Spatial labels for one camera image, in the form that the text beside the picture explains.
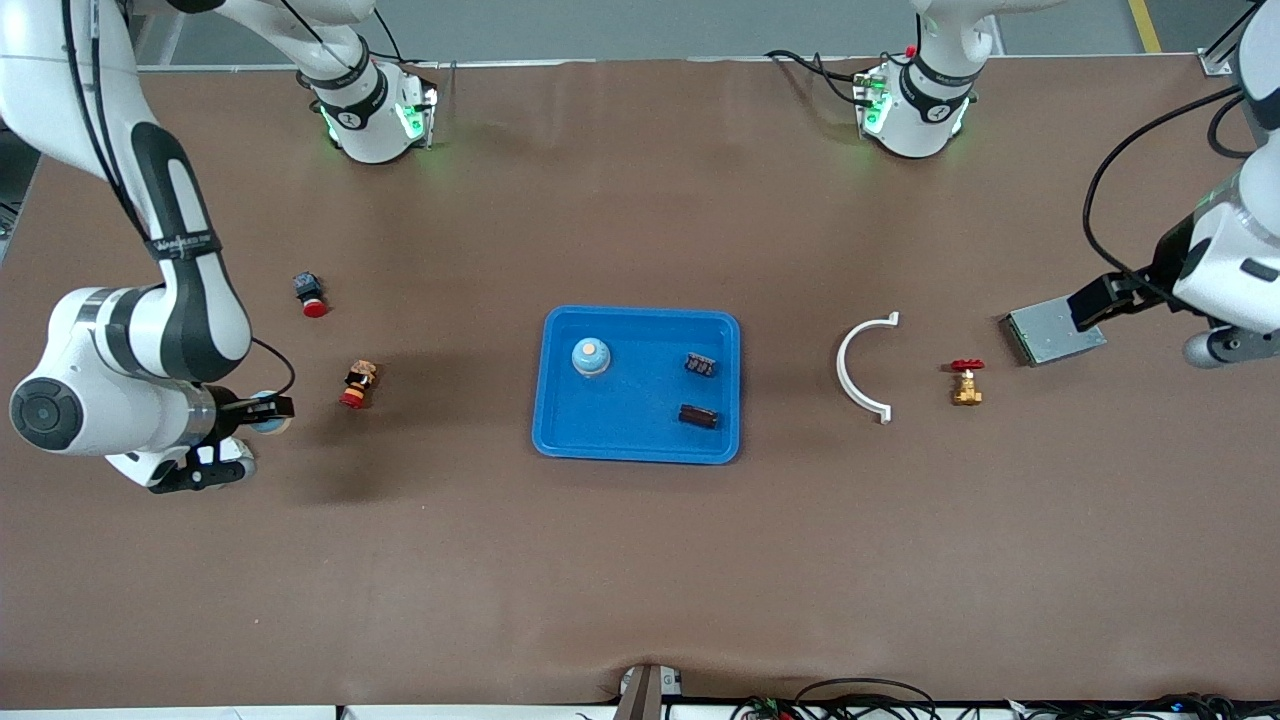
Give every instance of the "gray metal plate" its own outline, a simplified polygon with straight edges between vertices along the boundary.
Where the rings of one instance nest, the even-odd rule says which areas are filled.
[[[1062,360],[1106,345],[1107,338],[1097,327],[1087,332],[1075,329],[1068,296],[1046,300],[1038,305],[1014,310],[1006,318],[1030,366]]]

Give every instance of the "round blue object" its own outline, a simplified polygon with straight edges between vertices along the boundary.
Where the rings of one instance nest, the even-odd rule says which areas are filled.
[[[609,369],[609,346],[594,337],[585,337],[573,346],[573,369],[586,377]]]
[[[273,391],[264,389],[262,392],[255,392],[253,397],[266,397],[269,395],[275,395]],[[274,420],[268,420],[265,423],[255,423],[250,425],[251,429],[257,430],[262,434],[271,434],[279,432],[284,427],[287,420],[284,418],[276,418]]]

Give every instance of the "blue tray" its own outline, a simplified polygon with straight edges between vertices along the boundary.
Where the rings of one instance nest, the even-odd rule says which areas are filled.
[[[584,337],[609,347],[600,375],[570,356]],[[534,446],[552,457],[722,465],[737,455],[741,388],[737,320],[710,310],[564,305],[547,315],[534,404]],[[690,352],[716,375],[685,369]],[[719,413],[716,429],[681,423],[680,406]]]

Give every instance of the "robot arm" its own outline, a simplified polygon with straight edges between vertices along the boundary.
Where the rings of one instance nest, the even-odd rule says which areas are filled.
[[[431,145],[435,86],[374,61],[349,27],[374,12],[374,0],[214,4],[218,14],[253,31],[298,65],[300,82],[320,101],[330,140],[353,160],[387,163],[411,147]]]
[[[1210,329],[1184,346],[1197,368],[1280,355],[1280,3],[1266,3],[1240,38],[1240,90],[1267,133],[1243,167],[1210,192],[1135,270],[1108,273],[1068,299],[1076,329],[1140,313],[1169,299]]]
[[[10,398],[10,419],[42,450],[106,455],[157,492],[230,482],[253,469],[230,432],[292,409],[288,398],[242,402],[204,384],[243,360],[248,318],[227,277],[191,163],[142,97],[115,4],[102,5],[0,0],[0,114],[32,146],[64,163],[104,179],[115,174],[108,168],[119,167],[164,282],[84,288],[59,301],[44,356]],[[68,58],[68,17],[84,104]]]
[[[969,92],[991,56],[987,15],[1029,13],[1065,0],[911,0],[920,38],[905,61],[890,58],[865,76],[863,133],[891,152],[927,158],[960,131]]]

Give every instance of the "white plastic arc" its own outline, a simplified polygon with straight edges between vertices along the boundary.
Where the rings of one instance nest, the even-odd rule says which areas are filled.
[[[883,402],[876,402],[867,396],[865,392],[858,389],[854,380],[849,377],[849,368],[845,365],[845,355],[849,354],[849,343],[852,342],[859,333],[869,328],[896,328],[897,327],[897,310],[888,314],[888,318],[877,318],[874,320],[867,320],[865,323],[849,331],[845,336],[844,342],[840,343],[840,350],[836,351],[836,377],[840,378],[840,387],[845,389],[845,395],[850,400],[856,402],[872,413],[881,416],[881,424],[887,425],[892,419],[893,409]]]

